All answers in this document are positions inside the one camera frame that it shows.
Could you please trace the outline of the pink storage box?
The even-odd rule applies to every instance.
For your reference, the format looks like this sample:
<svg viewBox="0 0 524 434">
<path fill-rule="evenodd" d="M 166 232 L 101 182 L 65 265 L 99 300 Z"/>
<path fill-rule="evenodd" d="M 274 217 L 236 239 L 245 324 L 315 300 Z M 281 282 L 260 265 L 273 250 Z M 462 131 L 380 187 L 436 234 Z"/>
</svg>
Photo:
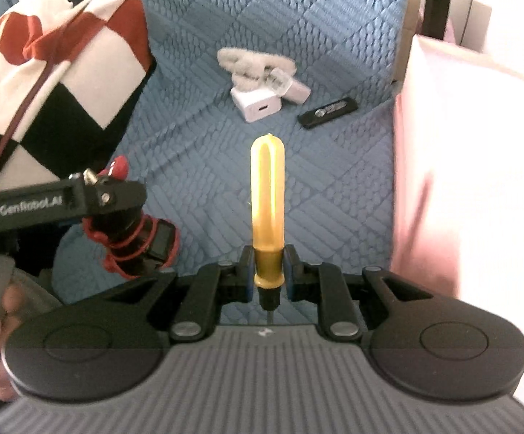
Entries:
<svg viewBox="0 0 524 434">
<path fill-rule="evenodd" d="M 393 271 L 524 334 L 524 76 L 417 35 L 393 119 Z"/>
</svg>

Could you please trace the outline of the white usb charger cube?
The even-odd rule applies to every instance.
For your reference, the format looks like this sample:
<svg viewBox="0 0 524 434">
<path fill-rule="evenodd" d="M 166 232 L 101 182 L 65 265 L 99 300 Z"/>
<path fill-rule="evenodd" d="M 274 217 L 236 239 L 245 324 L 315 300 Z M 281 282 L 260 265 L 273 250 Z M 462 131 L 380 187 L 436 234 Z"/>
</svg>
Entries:
<svg viewBox="0 0 524 434">
<path fill-rule="evenodd" d="M 240 91 L 237 87 L 233 87 L 230 95 L 243 120 L 247 123 L 254 123 L 257 120 L 267 118 L 267 116 L 272 116 L 282 108 L 281 98 L 266 87 L 251 91 Z"/>
</svg>

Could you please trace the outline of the red white black blanket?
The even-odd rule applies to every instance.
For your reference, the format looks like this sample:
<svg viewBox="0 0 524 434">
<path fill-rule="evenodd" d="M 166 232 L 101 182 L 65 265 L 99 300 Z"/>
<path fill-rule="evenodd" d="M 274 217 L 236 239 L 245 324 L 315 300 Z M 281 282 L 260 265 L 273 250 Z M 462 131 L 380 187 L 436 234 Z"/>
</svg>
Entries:
<svg viewBox="0 0 524 434">
<path fill-rule="evenodd" d="M 141 0 L 22 0 L 0 17 L 0 190 L 103 170 L 156 66 Z"/>
</svg>

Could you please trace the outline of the small white adapter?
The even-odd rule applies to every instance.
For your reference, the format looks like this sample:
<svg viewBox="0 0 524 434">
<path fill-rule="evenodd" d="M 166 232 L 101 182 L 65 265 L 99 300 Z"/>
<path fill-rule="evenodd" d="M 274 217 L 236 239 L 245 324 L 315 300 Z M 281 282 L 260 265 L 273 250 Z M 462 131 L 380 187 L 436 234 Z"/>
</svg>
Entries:
<svg viewBox="0 0 524 434">
<path fill-rule="evenodd" d="M 296 105 L 304 104 L 311 94 L 311 89 L 306 84 L 279 68 L 274 68 L 267 74 L 265 84 L 277 96 Z"/>
</svg>

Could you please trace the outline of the black usb stick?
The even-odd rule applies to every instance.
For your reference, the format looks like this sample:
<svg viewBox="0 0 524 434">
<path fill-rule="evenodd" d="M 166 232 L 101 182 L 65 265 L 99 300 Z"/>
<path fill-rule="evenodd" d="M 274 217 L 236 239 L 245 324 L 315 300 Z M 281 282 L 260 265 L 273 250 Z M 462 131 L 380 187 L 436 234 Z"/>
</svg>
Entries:
<svg viewBox="0 0 524 434">
<path fill-rule="evenodd" d="M 356 101 L 350 97 L 339 99 L 325 106 L 310 110 L 297 117 L 298 123 L 305 129 L 312 129 L 321 124 L 341 118 L 358 110 Z"/>
</svg>

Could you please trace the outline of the fluffy grey hair clip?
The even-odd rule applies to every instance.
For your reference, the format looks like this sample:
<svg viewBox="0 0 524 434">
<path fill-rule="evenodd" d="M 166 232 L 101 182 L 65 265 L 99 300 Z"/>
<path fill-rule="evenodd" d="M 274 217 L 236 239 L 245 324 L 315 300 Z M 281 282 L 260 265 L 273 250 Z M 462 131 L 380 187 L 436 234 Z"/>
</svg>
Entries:
<svg viewBox="0 0 524 434">
<path fill-rule="evenodd" d="M 296 73 L 295 61 L 291 58 L 237 47 L 221 48 L 217 52 L 217 60 L 219 66 L 231 74 L 233 86 L 238 91 L 252 91 L 261 87 L 273 69 L 281 69 L 289 76 Z"/>
</svg>

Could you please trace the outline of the blue quilted sofa cover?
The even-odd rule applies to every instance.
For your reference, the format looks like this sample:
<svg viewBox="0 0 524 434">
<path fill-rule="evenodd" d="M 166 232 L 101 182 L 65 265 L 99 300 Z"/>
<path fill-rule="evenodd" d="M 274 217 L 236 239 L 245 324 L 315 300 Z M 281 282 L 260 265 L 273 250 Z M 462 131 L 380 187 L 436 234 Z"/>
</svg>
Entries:
<svg viewBox="0 0 524 434">
<path fill-rule="evenodd" d="M 356 273 L 393 249 L 393 72 L 407 0 L 141 0 L 157 66 L 118 146 L 145 210 L 181 234 L 173 270 L 231 264 L 252 242 L 251 169 L 283 166 L 284 240 Z M 302 105 L 247 122 L 225 47 L 292 59 Z"/>
</svg>

